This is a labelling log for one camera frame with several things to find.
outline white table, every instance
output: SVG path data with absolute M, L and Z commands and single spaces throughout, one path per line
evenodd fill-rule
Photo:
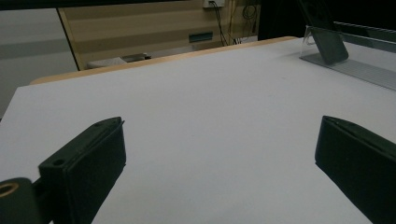
M 0 179 L 121 116 L 127 165 L 94 223 L 370 223 L 315 165 L 323 115 L 396 142 L 396 92 L 299 59 L 302 39 L 18 88 Z

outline screw hole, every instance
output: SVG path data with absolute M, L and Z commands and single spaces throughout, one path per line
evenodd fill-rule
M 0 198 L 14 192 L 20 185 L 17 183 L 6 183 L 0 186 Z

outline wooden table edge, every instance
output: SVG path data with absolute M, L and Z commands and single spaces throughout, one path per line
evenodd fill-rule
M 215 48 L 215 49 L 198 50 L 198 51 L 193 51 L 193 52 L 188 52 L 188 53 L 182 53 L 182 54 L 176 54 L 176 55 L 171 55 L 171 56 L 166 56 L 166 57 L 161 57 L 161 58 L 155 58 L 155 59 L 150 59 L 150 60 L 134 62 L 134 63 L 125 63 L 125 64 L 89 69 L 89 70 L 72 72 L 72 73 L 65 73 L 65 74 L 48 76 L 48 77 L 40 77 L 40 78 L 37 78 L 37 79 L 33 80 L 32 82 L 30 82 L 30 85 L 42 84 L 42 83 L 53 82 L 53 81 L 60 81 L 60 80 L 65 80 L 65 79 L 69 79 L 69 78 L 74 78 L 74 77 L 86 77 L 86 76 L 91 76 L 91 75 L 102 74 L 105 72 L 112 72 L 112 71 L 118 71 L 118 70 L 123 70 L 123 69 L 128 69 L 128 68 L 146 66 L 146 65 L 155 64 L 155 63 L 171 62 L 174 60 L 180 60 L 180 59 L 191 58 L 191 57 L 196 57 L 196 56 L 210 54 L 210 53 L 222 52 L 225 50 L 242 49 L 242 48 L 248 48 L 248 47 L 254 47 L 254 46 L 274 44 L 277 42 L 296 39 L 296 38 L 297 37 L 295 37 L 295 36 L 282 36 L 282 37 L 273 38 L 273 39 L 266 39 L 266 40 L 261 40 L 261 41 L 256 41 L 256 42 L 250 42 L 250 43 L 245 43 L 245 44 L 240 44 L 240 45 L 232 45 L 232 46 Z

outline cable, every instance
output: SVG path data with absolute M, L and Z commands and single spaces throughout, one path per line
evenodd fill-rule
M 231 40 L 233 41 L 233 44 L 234 44 L 234 45 L 241 44 L 241 41 L 240 41 L 239 38 L 233 38 L 233 36 L 231 35 L 232 24 L 233 24 L 233 16 L 235 15 L 237 6 L 238 6 L 238 0 L 235 1 L 235 6 L 234 6 L 234 9 L 233 9 L 233 13 L 231 14 L 230 22 L 229 22 L 229 25 L 228 25 L 228 32 L 227 32 L 228 36 L 229 36 L 229 37 L 231 38 Z
M 242 10 L 242 16 L 246 20 L 245 26 L 242 29 L 242 36 L 245 36 L 245 30 L 248 28 L 247 38 L 250 37 L 251 33 L 256 32 L 257 17 L 259 15 L 257 5 L 258 0 L 255 2 L 253 0 L 247 0 L 247 4 Z
M 214 9 L 215 9 L 215 12 L 216 12 L 216 17 L 217 17 L 217 19 L 218 19 L 218 25 L 219 25 L 219 30 L 220 30 L 220 39 L 221 39 L 221 43 L 222 43 L 223 46 L 228 46 L 227 39 L 225 38 L 224 33 L 222 32 L 222 28 L 221 28 L 221 16 L 220 16 L 220 13 L 219 13 L 218 4 L 216 4 L 215 1 L 209 1 L 209 4 L 212 4 L 212 5 L 213 5 L 213 7 L 214 7 Z

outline wall outlet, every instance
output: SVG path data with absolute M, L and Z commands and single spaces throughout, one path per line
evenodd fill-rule
M 216 2 L 218 7 L 224 7 L 225 0 L 204 0 L 204 7 L 215 7 L 213 4 L 209 3 L 211 1 Z

